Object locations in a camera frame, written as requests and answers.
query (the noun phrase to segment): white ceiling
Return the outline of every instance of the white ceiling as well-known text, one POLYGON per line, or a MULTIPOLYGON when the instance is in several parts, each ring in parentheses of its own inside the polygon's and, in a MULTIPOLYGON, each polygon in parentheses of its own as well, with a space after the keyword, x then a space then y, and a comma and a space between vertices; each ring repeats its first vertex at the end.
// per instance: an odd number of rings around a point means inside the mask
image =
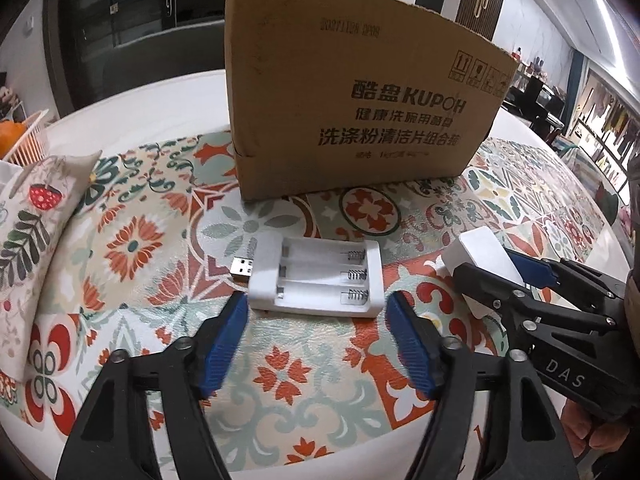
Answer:
POLYGON ((568 43, 591 59, 591 67, 640 114, 640 54, 609 4, 604 0, 600 6, 598 0, 535 1, 568 43), (608 29, 603 10, 610 16, 608 29))

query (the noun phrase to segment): pillow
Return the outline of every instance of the pillow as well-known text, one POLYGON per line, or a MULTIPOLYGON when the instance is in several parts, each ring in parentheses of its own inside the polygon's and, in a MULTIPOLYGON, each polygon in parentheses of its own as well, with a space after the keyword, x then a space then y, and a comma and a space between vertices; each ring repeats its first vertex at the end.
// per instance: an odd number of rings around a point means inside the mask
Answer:
POLYGON ((51 257, 99 157, 49 156, 0 193, 0 369, 16 381, 51 257))

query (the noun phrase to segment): tablecloth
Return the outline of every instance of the tablecloth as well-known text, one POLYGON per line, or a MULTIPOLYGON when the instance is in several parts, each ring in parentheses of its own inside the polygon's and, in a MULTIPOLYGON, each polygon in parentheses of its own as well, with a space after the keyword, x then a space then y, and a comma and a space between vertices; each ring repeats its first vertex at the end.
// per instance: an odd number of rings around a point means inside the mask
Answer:
MULTIPOLYGON (((486 140, 459 178, 243 203, 229 132, 148 144, 100 161, 60 240, 31 333, 28 379, 0 372, 0 406, 64 441, 110 352, 161 351, 193 335, 233 290, 233 256, 256 233, 377 240, 386 293, 404 290, 420 316, 476 351, 504 354, 439 258, 459 233, 489 226, 509 248, 584 261, 604 219, 551 152, 486 140)), ((538 291, 546 301, 549 290, 538 291)), ((148 398, 161 466, 172 460, 161 399, 148 398)), ((428 414, 383 316, 251 312, 225 384, 202 403, 230 471, 311 460, 428 414)), ((482 439, 481 428, 471 428, 482 439)))

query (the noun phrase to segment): basket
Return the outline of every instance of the basket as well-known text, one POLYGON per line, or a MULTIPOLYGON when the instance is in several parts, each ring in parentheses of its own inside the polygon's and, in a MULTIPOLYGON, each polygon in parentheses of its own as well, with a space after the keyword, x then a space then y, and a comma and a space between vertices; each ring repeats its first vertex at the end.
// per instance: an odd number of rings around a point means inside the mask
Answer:
POLYGON ((36 112, 24 120, 23 124, 27 126, 27 130, 2 160, 25 167, 49 155, 49 142, 46 133, 40 129, 40 121, 48 113, 48 109, 36 112))

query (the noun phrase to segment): brown cardboard box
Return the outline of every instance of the brown cardboard box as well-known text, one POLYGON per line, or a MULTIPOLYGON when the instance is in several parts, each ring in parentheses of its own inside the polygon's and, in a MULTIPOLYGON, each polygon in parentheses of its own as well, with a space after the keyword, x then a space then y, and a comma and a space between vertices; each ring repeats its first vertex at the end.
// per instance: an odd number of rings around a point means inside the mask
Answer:
POLYGON ((459 175, 516 69, 397 0, 226 0, 225 19, 245 200, 459 175))

